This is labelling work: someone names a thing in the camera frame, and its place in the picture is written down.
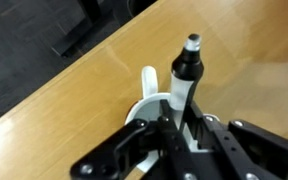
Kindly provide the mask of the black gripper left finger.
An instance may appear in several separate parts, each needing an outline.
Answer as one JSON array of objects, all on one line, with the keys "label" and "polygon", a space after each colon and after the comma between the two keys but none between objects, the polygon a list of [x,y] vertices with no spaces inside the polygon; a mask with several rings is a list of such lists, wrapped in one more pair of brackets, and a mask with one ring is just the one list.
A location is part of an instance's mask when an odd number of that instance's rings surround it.
[{"label": "black gripper left finger", "polygon": [[160,150],[163,124],[135,119],[90,150],[70,169],[71,180],[125,180],[153,150]]}]

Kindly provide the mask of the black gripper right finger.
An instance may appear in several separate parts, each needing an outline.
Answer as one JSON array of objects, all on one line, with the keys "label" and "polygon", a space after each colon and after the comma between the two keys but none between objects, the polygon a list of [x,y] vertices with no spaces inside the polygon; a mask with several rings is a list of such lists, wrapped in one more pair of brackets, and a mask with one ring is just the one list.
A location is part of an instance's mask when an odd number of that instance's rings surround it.
[{"label": "black gripper right finger", "polygon": [[184,120],[198,148],[217,163],[214,170],[231,180],[288,180],[288,139],[244,120],[227,125],[210,120],[192,103]]}]

